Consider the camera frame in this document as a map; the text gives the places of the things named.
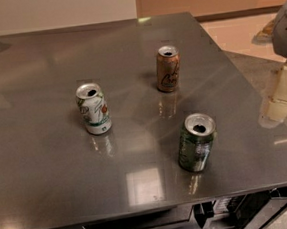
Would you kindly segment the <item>orange soda can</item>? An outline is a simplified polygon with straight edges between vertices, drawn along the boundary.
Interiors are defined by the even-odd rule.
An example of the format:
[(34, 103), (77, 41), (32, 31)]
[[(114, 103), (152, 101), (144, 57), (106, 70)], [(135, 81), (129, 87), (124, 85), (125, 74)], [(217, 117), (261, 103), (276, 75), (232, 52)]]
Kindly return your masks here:
[(173, 92), (178, 87), (180, 55), (178, 48), (171, 45), (161, 47), (156, 55), (157, 88)]

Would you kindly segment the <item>dark green soda can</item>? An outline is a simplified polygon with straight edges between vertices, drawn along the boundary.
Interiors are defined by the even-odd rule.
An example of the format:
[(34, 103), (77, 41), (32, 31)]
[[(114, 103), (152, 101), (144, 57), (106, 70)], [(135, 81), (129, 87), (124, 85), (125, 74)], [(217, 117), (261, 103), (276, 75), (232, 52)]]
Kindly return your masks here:
[(180, 136), (179, 165), (190, 172), (202, 172), (216, 136), (214, 119), (203, 113), (190, 114)]

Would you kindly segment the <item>white green soda can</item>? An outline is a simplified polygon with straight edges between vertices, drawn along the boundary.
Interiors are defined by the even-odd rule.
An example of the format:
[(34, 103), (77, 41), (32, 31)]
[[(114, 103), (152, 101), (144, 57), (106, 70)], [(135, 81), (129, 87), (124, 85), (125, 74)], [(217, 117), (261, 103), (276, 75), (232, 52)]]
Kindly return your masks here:
[(77, 88), (75, 95), (87, 131), (93, 135), (108, 132), (112, 121), (101, 87), (95, 83), (85, 83)]

